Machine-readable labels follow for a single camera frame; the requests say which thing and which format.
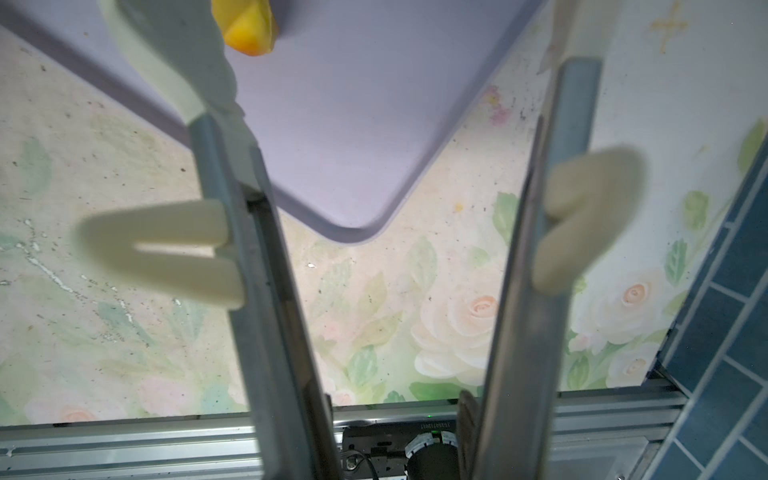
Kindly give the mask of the yellow orange round bun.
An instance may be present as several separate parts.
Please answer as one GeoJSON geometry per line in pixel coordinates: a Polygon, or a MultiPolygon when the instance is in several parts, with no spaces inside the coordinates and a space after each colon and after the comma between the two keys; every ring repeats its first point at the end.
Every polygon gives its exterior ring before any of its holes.
{"type": "Polygon", "coordinates": [[[269,0],[212,0],[211,6],[227,46],[248,56],[273,51],[279,29],[269,0]]]}

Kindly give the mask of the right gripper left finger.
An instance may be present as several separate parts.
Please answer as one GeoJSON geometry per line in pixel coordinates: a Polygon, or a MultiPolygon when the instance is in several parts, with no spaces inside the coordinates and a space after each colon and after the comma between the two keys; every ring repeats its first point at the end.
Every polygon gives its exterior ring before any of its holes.
{"type": "Polygon", "coordinates": [[[202,198],[92,215],[77,246],[123,281],[229,313],[268,479],[341,475],[257,140],[207,1],[103,1],[120,53],[185,124],[202,198]]]}

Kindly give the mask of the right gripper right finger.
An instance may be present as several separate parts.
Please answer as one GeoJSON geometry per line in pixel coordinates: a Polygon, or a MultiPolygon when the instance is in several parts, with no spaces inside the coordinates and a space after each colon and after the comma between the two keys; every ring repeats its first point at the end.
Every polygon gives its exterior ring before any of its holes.
{"type": "Polygon", "coordinates": [[[561,1],[480,397],[458,399],[463,479],[541,479],[576,280],[633,220],[646,181],[636,148],[592,150],[605,58],[622,5],[561,1]]]}

